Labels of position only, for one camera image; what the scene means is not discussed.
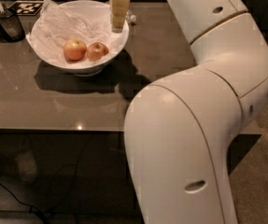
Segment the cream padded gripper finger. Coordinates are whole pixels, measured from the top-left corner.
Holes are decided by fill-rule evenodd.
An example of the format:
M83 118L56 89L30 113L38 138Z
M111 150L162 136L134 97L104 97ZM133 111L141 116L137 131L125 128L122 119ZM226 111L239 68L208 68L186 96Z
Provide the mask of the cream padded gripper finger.
M125 23L126 13L131 0L109 0L111 30L114 33L121 33Z

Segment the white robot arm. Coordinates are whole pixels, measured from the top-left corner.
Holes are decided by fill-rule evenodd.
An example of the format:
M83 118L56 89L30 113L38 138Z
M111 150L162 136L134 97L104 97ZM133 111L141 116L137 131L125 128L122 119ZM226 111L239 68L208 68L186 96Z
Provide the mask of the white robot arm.
M145 224L238 224L233 139L268 101L268 46L241 0L167 0L195 66L131 101L125 150Z

